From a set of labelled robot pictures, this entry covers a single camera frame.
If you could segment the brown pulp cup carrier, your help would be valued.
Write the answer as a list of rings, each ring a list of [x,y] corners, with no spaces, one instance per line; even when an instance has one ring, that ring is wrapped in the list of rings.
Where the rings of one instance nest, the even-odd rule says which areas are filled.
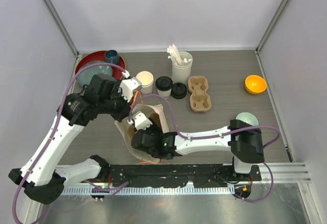
[[[211,109],[212,103],[207,94],[208,80],[204,76],[191,76],[188,79],[190,108],[195,112],[205,112]]]
[[[162,131],[162,126],[160,123],[160,119],[159,119],[159,115],[156,113],[152,113],[148,116],[146,116],[148,119],[151,120],[151,122],[153,123],[153,125],[151,125],[149,128],[147,128],[146,130],[151,130],[151,131],[157,131],[157,132],[161,132]],[[130,125],[129,128],[127,129],[127,135],[132,139],[133,136],[135,135],[135,133],[138,130],[135,129],[135,127],[133,125]]]

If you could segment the printed kraft paper bag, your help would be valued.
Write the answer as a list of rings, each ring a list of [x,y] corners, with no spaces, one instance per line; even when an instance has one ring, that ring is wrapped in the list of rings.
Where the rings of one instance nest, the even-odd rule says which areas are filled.
[[[169,127],[164,114],[164,107],[161,104],[158,105],[147,105],[137,104],[133,109],[132,114],[141,111],[147,118],[151,119],[154,124],[158,125],[162,132],[169,132]],[[134,136],[134,126],[127,122],[128,118],[124,118],[122,122],[115,121],[114,124],[118,128],[119,132],[123,137],[123,145],[126,146],[129,153],[140,161],[147,162],[150,164],[159,164],[160,159],[152,158],[146,152],[142,152],[132,148],[131,140]]]

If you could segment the stack of white paper cups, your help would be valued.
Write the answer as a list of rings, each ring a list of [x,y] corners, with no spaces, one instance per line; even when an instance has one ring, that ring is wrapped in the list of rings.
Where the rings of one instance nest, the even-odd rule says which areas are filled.
[[[152,94],[152,92],[153,92],[153,82],[154,82],[154,77],[153,77],[152,73],[150,73],[148,71],[142,71],[142,72],[139,72],[136,75],[136,78],[142,84],[142,87],[140,89],[140,92],[143,95]]]

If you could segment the stack of black cup lids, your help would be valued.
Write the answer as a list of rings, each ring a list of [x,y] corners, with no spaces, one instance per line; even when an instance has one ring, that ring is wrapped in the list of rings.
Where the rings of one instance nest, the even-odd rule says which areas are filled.
[[[187,95],[188,89],[185,84],[176,82],[172,85],[171,96],[174,99],[183,99]]]

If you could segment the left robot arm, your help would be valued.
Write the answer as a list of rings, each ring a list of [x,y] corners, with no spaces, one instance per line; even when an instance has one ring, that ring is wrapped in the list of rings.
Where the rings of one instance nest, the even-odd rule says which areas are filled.
[[[105,74],[94,75],[81,92],[65,97],[37,151],[23,167],[12,169],[9,178],[21,185],[31,200],[44,205],[53,203],[63,190],[77,183],[108,180],[110,165],[98,155],[64,169],[57,165],[75,137],[98,115],[109,114],[118,122],[126,118],[140,86],[136,78],[118,80]]]

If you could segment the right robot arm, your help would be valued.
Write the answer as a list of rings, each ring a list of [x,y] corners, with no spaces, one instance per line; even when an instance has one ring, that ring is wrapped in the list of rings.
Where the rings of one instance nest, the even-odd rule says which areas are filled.
[[[237,119],[222,128],[194,133],[164,133],[151,124],[137,130],[131,146],[160,160],[202,151],[227,151],[233,154],[231,176],[238,181],[249,175],[252,165],[265,161],[261,130]]]

